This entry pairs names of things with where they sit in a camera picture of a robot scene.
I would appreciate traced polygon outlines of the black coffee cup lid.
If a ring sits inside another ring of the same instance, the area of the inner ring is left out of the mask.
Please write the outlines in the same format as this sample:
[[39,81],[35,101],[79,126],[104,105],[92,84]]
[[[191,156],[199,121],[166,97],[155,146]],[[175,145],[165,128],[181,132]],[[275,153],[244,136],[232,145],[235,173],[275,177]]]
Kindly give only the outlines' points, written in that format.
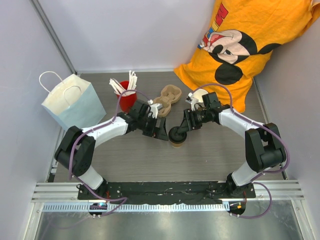
[[168,133],[169,140],[174,144],[182,144],[187,139],[187,133],[178,133],[178,126],[175,126],[170,129]]

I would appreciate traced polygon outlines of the brown paper cup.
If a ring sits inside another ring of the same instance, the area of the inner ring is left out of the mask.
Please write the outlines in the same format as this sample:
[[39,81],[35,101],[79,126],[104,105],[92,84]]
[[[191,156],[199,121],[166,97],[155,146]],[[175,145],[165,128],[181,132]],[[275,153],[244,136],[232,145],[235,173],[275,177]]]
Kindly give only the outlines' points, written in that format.
[[171,145],[174,147],[174,148],[180,148],[184,143],[181,142],[181,143],[175,143],[175,142],[171,142]]

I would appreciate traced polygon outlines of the light blue paper bag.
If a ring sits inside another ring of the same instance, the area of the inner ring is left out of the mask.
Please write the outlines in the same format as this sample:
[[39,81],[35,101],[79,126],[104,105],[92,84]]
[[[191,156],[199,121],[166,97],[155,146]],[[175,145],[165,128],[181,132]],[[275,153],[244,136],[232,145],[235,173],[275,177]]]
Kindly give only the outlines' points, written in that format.
[[45,71],[40,74],[39,84],[48,92],[41,105],[64,130],[72,126],[80,129],[92,127],[105,117],[106,111],[91,82],[75,74],[65,79],[56,75],[59,84],[48,90],[42,83],[45,74],[57,73]]

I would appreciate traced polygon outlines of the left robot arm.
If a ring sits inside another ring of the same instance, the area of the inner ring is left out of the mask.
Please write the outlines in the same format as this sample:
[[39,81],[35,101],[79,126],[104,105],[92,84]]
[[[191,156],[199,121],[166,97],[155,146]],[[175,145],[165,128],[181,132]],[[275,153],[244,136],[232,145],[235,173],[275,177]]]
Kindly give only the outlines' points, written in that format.
[[54,159],[86,184],[93,198],[100,200],[106,195],[108,183],[92,166],[95,148],[135,130],[141,130],[144,136],[168,141],[166,120],[158,120],[162,108],[161,103],[138,99],[129,110],[117,113],[108,121],[83,129],[72,126],[65,133]]

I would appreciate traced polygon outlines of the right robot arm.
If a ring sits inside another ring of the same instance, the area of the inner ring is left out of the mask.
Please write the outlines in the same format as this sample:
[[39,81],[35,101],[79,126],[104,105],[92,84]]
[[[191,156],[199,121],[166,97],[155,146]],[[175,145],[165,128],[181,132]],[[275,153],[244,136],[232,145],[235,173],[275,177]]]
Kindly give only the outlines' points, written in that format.
[[202,103],[192,93],[188,95],[187,101],[191,108],[184,110],[181,124],[173,127],[168,134],[173,144],[182,144],[188,132],[199,130],[209,122],[227,127],[244,138],[245,162],[230,173],[225,182],[225,192],[230,197],[238,197],[263,171],[286,160],[287,154],[275,124],[262,124],[246,118],[228,104],[221,104],[214,92],[202,95]]

